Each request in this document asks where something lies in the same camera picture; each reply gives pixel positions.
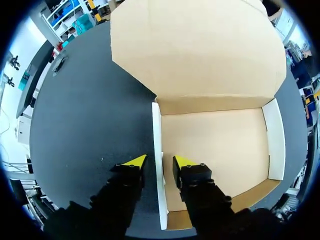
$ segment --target shelf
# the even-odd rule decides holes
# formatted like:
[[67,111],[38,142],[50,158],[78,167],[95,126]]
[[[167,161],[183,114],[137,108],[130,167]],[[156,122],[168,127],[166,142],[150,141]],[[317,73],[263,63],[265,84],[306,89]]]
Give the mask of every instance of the shelf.
[[64,31],[64,33],[62,33],[62,34],[60,34],[60,37],[62,36],[62,35],[64,35],[65,33],[66,33],[66,31],[68,31],[69,29],[71,29],[71,28],[73,28],[74,26],[70,26],[70,27],[68,27],[65,31]]
[[53,15],[55,15],[56,12],[58,12],[61,9],[61,7],[64,4],[66,4],[68,2],[69,2],[69,0],[64,0],[64,1],[60,2],[60,5],[55,10],[53,10],[53,12],[46,19],[49,20]]
[[101,9],[101,8],[103,8],[103,7],[106,7],[106,6],[108,6],[109,5],[109,3],[107,2],[107,3],[105,3],[105,4],[102,4],[102,5],[100,5],[99,6],[99,9]]
[[64,19],[67,18],[67,16],[70,14],[70,13],[73,13],[74,10],[77,10],[78,8],[81,8],[81,5],[79,4],[78,6],[76,6],[74,9],[71,9],[66,15],[64,15],[55,25],[52,26],[52,28],[54,29],[56,26],[59,25],[59,23],[61,23]]

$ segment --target cardboard box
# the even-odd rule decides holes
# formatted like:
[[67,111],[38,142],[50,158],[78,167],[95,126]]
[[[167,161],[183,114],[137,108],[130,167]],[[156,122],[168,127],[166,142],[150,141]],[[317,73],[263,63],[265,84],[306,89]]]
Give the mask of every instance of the cardboard box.
[[161,229],[192,227],[174,182],[174,155],[205,163],[236,212],[280,183],[286,150],[274,95],[286,57],[259,0],[126,0],[111,14],[111,50],[115,63],[157,95]]

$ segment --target white foam board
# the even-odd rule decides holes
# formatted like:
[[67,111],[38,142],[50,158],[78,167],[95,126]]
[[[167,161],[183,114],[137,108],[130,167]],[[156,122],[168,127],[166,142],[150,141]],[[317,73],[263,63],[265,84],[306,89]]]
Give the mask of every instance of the white foam board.
[[156,184],[158,192],[158,205],[160,216],[161,230],[167,229],[168,223],[168,208],[165,192],[165,181],[163,174],[163,153],[161,144],[161,114],[159,105],[152,103],[152,124],[153,124],[153,143],[154,143],[154,158],[156,171]]
[[262,107],[269,150],[269,173],[272,180],[283,180],[286,165],[286,141],[277,99]]

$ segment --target black table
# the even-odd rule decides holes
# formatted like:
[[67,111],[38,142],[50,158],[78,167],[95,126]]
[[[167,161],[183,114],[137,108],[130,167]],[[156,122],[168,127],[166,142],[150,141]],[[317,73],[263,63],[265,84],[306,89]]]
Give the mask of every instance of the black table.
[[30,77],[22,91],[19,105],[16,110],[16,118],[20,117],[24,113],[26,108],[31,104],[33,100],[33,94],[36,90],[39,78],[42,72],[44,71],[46,65],[50,61],[53,51],[54,47],[47,40],[33,57],[27,70],[30,74]]
[[[69,43],[68,60],[57,76],[49,70],[31,121],[30,151],[34,175],[59,207],[75,201],[89,207],[110,177],[109,169],[148,154],[145,188],[127,235],[177,238],[194,229],[160,229],[154,160],[152,102],[155,95],[112,62],[110,23]],[[307,126],[295,80],[288,77],[276,95],[286,141],[285,177],[259,207],[272,207],[303,166]]]

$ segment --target cable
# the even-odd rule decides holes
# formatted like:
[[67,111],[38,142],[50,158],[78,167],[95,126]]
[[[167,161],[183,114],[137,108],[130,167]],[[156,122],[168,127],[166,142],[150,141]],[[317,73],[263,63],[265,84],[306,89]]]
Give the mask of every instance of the cable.
[[3,112],[4,115],[6,116],[6,119],[7,119],[8,124],[9,124],[8,128],[7,128],[6,130],[4,130],[3,132],[0,133],[0,138],[1,138],[2,134],[4,134],[5,132],[7,132],[7,131],[10,129],[10,126],[11,126],[11,125],[10,125],[10,118],[8,117],[8,115],[6,114],[6,112],[3,110],[2,107],[0,107],[0,110],[2,110],[2,112]]
[[74,3],[74,0],[70,0],[70,1],[71,1],[71,3],[72,3],[72,6],[73,6],[73,15],[74,15],[74,19],[75,19],[75,21],[74,21],[75,33],[79,36],[78,30],[77,30],[78,26],[77,26],[77,17],[76,17],[75,3]]

